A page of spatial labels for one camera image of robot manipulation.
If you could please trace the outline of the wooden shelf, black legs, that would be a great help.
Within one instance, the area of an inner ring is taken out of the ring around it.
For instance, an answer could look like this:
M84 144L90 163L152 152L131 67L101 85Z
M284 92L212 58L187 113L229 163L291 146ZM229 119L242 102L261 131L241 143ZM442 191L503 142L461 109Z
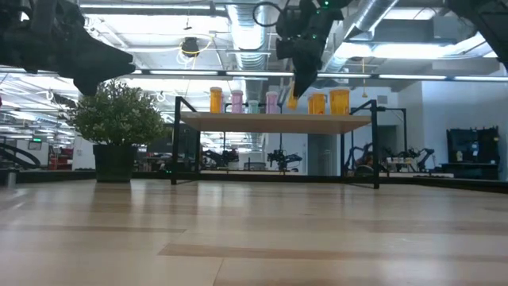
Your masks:
M194 173L180 174L178 171L179 131L180 124L185 123L197 132L246 132L246 133L306 133L344 135L367 124L371 125L373 175L367 178L347 177L342 170L339 176L287 176L287 175L246 175L246 174L201 174L200 160ZM180 179L189 180L225 180L225 181L260 181L284 183L338 183L338 184L372 184L374 189L380 186L379 151L378 151L378 107L375 100L369 100L349 115L312 115L312 114L212 114L198 112L186 99L175 98L174 134L172 143L171 183Z

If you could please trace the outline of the ceiling light panel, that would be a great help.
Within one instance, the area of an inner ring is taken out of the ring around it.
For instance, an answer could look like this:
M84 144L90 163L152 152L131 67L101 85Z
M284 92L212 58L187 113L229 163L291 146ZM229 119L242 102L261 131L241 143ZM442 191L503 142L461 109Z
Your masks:
M435 60L451 52L451 45L343 43L334 53L337 58L375 57L404 60Z

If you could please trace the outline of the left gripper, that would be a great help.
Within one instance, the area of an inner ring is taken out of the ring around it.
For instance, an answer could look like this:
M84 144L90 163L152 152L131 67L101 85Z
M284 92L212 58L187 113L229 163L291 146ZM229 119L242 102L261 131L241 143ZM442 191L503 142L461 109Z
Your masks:
M75 47L74 74L71 33L52 30L40 35L30 29L4 29L0 30L0 65L73 78L82 95L95 95L100 83L136 71L131 54L94 39L85 29L79 31Z

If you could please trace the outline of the thin black stand frame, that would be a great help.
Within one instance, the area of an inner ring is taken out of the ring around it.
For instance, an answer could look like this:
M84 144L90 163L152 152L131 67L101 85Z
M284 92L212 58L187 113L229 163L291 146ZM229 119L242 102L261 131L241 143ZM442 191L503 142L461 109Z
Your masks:
M347 176L369 177L374 175L374 165L377 164L379 174L385 174L389 177L391 173L401 172L402 166L408 166L406 159L409 157L409 146L407 137L407 110L406 108L391 108L377 106L370 107L354 107L352 114L356 114L360 110L369 110L372 115L378 113L394 111L402 114L402 149L398 153L384 145L374 148L373 140L368 141L363 146L356 146L354 143L354 132L351 132L351 148L342 167Z

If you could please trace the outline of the black curved handrail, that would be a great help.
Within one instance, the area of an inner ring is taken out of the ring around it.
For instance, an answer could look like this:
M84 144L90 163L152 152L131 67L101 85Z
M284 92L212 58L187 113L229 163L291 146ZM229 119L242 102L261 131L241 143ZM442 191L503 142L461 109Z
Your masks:
M3 157L23 169L36 169L41 167L40 160L33 154L5 143L0 143L0 157Z

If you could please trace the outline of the large orange medicine bottle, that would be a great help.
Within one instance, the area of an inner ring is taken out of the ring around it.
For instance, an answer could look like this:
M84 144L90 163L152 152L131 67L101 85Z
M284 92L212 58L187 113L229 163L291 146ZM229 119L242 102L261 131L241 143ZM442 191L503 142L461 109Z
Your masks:
M330 113L332 115L349 115L350 90L336 89L329 92Z
M314 93L312 96L313 114L325 114L326 95L323 93Z

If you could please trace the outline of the silver spiral ventilation duct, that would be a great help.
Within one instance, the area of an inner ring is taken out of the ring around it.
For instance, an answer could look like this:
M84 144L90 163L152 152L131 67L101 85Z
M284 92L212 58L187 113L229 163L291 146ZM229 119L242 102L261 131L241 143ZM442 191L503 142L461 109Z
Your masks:
M372 39L375 27L396 6L399 0L360 0L356 11L344 20L333 24L328 48L321 58L323 67L321 72L339 72L352 55L348 54L347 41L356 36L366 36Z
M241 71L261 71L267 68L268 50L267 28L255 23L265 24L270 16L264 6L255 9L254 4L231 5L227 7L231 20L230 31L237 66Z

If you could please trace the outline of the black aluminium table frame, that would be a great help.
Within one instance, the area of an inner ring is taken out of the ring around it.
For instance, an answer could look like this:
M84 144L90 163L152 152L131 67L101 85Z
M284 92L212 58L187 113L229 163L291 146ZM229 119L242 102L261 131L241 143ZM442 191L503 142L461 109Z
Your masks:
M49 183L70 180L92 180L93 171L24 171L17 172L18 184ZM372 177L340 177L340 176L301 176L289 173L280 175L254 175L250 172L239 174L226 173L178 173L173 176L162 172L134 172L134 179L175 181L233 181L233 182L264 182L264 183L312 183L312 184L373 184ZM405 184L426 187L444 187L451 189L482 191L508 195L508 182L496 180L466 180L438 177L380 177L379 184Z

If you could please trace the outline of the red storage shelving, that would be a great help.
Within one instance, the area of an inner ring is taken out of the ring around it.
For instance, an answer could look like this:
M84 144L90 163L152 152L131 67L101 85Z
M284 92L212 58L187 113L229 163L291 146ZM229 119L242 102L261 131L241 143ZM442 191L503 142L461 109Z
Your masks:
M48 170L72 170L73 149L49 147Z

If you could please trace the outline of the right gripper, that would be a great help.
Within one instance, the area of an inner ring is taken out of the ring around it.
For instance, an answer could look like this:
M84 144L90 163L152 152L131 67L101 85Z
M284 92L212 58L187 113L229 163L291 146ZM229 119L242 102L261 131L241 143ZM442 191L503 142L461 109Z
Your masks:
M275 31L278 59L292 58L295 98L300 98L322 68L322 53L335 21L342 21L345 0L299 0L282 9Z

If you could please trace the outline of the green plant in black pot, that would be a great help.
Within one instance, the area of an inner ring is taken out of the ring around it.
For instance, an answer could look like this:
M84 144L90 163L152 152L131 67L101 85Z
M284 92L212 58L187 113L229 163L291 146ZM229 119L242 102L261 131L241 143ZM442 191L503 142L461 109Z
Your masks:
M164 135L156 100L139 87L112 79L67 111L68 122L93 145L96 180L128 183L138 147Z

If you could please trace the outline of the black crossbar with light strips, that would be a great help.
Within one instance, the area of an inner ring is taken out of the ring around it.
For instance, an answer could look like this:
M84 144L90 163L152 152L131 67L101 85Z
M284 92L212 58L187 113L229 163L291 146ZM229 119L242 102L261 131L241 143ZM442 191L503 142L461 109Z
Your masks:
M37 73L29 73L23 68L10 68L0 66L0 74L21 74L27 76L54 76L60 74L53 71L39 70ZM142 69L124 78L148 78L161 79L208 79L208 78L240 78L240 79L269 79L269 78L292 78L291 71L214 71L214 70L182 70L182 69ZM403 74L376 74L376 73L330 73L320 72L319 79L370 79L370 80L413 80L413 81L449 81L449 82L481 82L481 83L508 83L508 76L486 75L403 75Z

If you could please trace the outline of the black tool cabinet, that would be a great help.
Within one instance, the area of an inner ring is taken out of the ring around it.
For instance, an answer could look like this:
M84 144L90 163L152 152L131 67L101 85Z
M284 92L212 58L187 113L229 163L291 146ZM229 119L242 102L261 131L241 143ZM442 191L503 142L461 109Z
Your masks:
M441 165L444 172L459 179L499 179L500 136L497 126L448 129L446 137L448 162Z

